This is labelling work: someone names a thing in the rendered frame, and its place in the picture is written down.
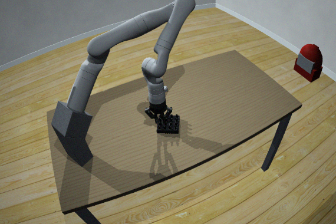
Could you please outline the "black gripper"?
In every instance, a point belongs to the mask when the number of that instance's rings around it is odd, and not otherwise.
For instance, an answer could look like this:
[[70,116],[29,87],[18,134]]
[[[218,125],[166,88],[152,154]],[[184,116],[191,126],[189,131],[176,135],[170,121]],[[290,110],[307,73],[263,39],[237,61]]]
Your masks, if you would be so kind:
[[[169,115],[172,113],[172,107],[168,107],[166,105],[166,100],[161,103],[161,104],[152,104],[151,102],[149,108],[145,108],[145,113],[151,118],[151,119],[155,119],[155,122],[157,125],[159,125],[159,120],[158,120],[158,114],[161,115],[162,118],[162,124],[164,124],[164,119],[168,118]],[[158,109],[158,110],[157,110]],[[167,110],[167,113],[164,115],[164,112]],[[152,112],[154,113],[152,113]]]

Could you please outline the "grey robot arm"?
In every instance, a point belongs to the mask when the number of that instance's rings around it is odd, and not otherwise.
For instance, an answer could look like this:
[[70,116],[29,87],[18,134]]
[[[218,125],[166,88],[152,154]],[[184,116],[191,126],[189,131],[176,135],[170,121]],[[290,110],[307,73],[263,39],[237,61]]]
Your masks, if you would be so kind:
[[67,107],[84,113],[110,48],[121,42],[138,38],[167,22],[153,49],[158,54],[158,61],[149,57],[144,59],[141,65],[148,86],[149,101],[152,104],[163,103],[166,99],[165,92],[168,89],[164,86],[161,77],[166,72],[169,54],[179,31],[195,5],[195,0],[175,0],[160,9],[142,13],[93,38],[87,45],[89,55],[81,64],[69,95],[70,98],[67,100]]

